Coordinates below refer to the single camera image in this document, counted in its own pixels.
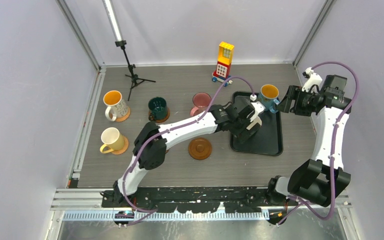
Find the pink mug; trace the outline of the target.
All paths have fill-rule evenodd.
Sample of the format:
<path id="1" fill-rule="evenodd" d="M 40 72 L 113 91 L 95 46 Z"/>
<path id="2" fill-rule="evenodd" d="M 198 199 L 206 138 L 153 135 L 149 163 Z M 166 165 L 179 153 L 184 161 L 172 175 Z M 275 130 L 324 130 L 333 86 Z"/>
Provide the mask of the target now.
<path id="1" fill-rule="evenodd" d="M 204 112 L 210 105 L 211 100 L 211 96 L 206 92 L 196 93 L 192 98 L 192 103 L 194 107 L 190 110 L 190 116 L 194 117 Z"/>

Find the blue mug yellow inside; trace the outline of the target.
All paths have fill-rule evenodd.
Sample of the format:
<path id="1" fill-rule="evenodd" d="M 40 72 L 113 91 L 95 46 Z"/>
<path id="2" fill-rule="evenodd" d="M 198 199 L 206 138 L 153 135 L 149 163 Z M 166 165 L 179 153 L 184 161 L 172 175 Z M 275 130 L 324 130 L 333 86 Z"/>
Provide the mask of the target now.
<path id="1" fill-rule="evenodd" d="M 280 104 L 279 93 L 280 92 L 276 86 L 265 84 L 260 89 L 257 101 L 261 102 L 265 111 L 270 111 L 271 113 L 276 114 L 278 112 L 277 105 Z"/>

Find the white patterned mug orange inside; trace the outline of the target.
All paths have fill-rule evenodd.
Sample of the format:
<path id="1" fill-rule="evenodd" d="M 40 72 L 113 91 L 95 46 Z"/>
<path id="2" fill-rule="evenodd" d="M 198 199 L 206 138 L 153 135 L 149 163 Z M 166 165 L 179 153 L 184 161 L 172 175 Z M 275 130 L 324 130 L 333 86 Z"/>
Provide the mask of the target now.
<path id="1" fill-rule="evenodd" d="M 108 91 L 103 97 L 103 102 L 106 105 L 104 115 L 109 121 L 111 118 L 110 110 L 115 111 L 116 118 L 126 115 L 128 105 L 119 91 Z"/>

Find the dark green mug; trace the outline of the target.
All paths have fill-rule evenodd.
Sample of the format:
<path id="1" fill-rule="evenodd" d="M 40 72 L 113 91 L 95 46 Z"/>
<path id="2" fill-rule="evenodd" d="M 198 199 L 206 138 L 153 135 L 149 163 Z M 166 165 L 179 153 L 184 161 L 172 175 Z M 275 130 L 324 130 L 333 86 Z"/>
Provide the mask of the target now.
<path id="1" fill-rule="evenodd" d="M 168 115 L 167 102 L 163 97 L 153 97 L 148 102 L 148 119 L 150 121 L 162 121 Z"/>

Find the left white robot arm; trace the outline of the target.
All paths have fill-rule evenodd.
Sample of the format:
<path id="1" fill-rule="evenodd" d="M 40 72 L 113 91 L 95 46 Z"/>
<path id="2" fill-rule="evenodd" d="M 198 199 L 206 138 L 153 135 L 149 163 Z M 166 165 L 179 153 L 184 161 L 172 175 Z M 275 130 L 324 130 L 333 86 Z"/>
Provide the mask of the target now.
<path id="1" fill-rule="evenodd" d="M 228 106 L 213 104 L 204 112 L 178 122 L 160 125 L 148 122 L 134 141 L 129 166 L 114 182 L 115 202 L 121 207 L 128 207 L 142 179 L 150 170 L 162 165 L 166 152 L 173 146 L 225 131 L 244 142 L 261 128 L 260 114 L 264 110 L 261 102 L 244 98 Z"/>

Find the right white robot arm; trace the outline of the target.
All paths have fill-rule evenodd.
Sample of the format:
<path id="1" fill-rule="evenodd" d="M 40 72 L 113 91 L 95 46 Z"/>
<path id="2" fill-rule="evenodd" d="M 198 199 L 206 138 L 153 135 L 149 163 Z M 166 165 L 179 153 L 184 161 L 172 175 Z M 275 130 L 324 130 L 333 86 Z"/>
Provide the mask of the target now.
<path id="1" fill-rule="evenodd" d="M 306 73 L 304 77 L 305 84 L 291 85 L 277 109 L 298 116 L 315 114 L 314 151 L 291 176 L 271 178 L 265 198 L 271 205 L 279 205 L 288 196 L 296 196 L 328 207 L 351 181 L 351 175 L 344 171 L 341 154 L 351 99 L 345 97 L 345 77 L 327 75 L 322 79 L 317 73 Z"/>

